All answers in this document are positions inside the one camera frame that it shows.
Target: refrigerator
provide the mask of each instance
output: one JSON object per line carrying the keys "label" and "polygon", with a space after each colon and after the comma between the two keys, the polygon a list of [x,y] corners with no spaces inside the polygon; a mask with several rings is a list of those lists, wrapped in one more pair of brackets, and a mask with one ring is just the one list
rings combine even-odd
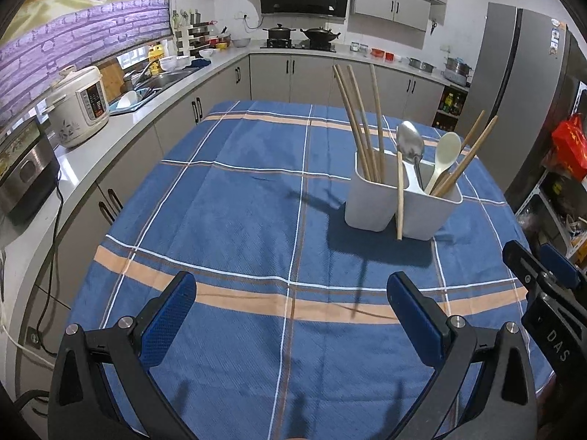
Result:
{"label": "refrigerator", "polygon": [[485,110],[499,116],[478,152],[514,211],[541,177],[551,132],[576,109],[587,61],[566,25],[523,8],[489,3],[485,34],[456,132]]}

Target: blue plaid tablecloth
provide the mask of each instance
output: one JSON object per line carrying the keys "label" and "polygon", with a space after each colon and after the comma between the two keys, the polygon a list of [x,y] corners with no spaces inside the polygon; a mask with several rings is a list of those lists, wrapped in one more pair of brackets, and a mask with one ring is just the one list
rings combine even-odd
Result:
{"label": "blue plaid tablecloth", "polygon": [[[369,114],[378,145],[376,120]],[[395,128],[385,118],[385,148]],[[434,160],[441,131],[418,125]],[[354,141],[339,108],[277,102],[217,105],[125,205],[74,304],[86,330],[136,315],[179,270],[198,282],[163,363],[151,373],[202,440],[386,438],[428,381],[387,303],[403,270],[476,326],[520,322],[525,290],[501,261],[526,241],[475,159],[463,203],[434,236],[395,239],[344,222]],[[527,338],[536,388],[550,366]],[[447,418],[450,427],[471,391]],[[112,369],[128,422],[140,429]]]}

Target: white countertop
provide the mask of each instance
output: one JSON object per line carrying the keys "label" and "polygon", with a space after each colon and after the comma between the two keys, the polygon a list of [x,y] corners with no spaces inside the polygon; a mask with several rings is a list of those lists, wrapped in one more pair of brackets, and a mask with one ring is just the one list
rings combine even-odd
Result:
{"label": "white countertop", "polygon": [[[351,52],[347,45],[337,45],[336,51],[267,49],[260,48],[260,41],[252,42],[247,48],[217,51],[212,56],[210,66],[200,69],[174,84],[135,113],[111,117],[100,132],[79,147],[69,151],[58,151],[62,173],[59,186],[64,198],[60,229],[67,222],[72,211],[92,183],[143,129],[198,85],[249,54],[303,54],[374,63],[377,66],[412,74],[442,85],[456,87],[464,91],[468,90],[444,79],[439,70],[434,70],[432,74],[429,74],[416,70],[407,64],[388,63],[382,58]],[[5,220],[0,227],[0,245],[5,247],[6,252],[4,316],[8,332],[14,339],[19,337],[31,290],[51,248],[58,208],[59,200],[54,192],[26,227],[16,229],[8,220]],[[0,380],[13,398],[15,396],[15,361],[16,348],[8,341],[5,334],[0,333]]]}

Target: metal screw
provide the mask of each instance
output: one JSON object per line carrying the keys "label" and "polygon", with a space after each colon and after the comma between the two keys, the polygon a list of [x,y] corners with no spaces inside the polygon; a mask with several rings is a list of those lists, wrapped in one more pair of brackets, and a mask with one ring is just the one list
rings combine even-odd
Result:
{"label": "metal screw", "polygon": [[454,327],[463,327],[465,324],[467,324],[467,322],[465,321],[465,318],[462,317],[462,316],[453,316],[453,317],[451,317],[450,323]]}
{"label": "metal screw", "polygon": [[77,324],[76,325],[75,324],[70,324],[69,326],[67,326],[67,329],[65,330],[65,333],[67,335],[70,335],[71,336],[72,334],[77,333],[77,327],[78,327]]}
{"label": "metal screw", "polygon": [[118,320],[118,327],[121,327],[122,329],[126,329],[126,328],[133,325],[133,321],[134,321],[133,318],[131,318],[130,316],[121,317]]}
{"label": "metal screw", "polygon": [[519,331],[518,325],[511,321],[509,323],[506,323],[506,329],[512,334],[517,334]]}

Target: faucet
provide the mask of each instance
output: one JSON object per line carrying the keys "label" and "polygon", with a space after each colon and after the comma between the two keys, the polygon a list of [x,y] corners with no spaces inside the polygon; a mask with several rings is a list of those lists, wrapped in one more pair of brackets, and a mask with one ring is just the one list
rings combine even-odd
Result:
{"label": "faucet", "polygon": [[153,60],[153,61],[149,61],[149,63],[145,66],[145,69],[143,69],[143,71],[141,71],[141,73],[139,74],[139,77],[136,78],[135,82],[133,83],[133,79],[134,76],[137,74],[136,71],[131,71],[130,73],[127,73],[124,75],[124,87],[127,91],[134,91],[136,89],[136,87],[139,85],[139,83],[141,82],[141,79],[143,79],[144,75],[146,74],[146,72],[149,70],[149,68],[155,64],[158,60]]}

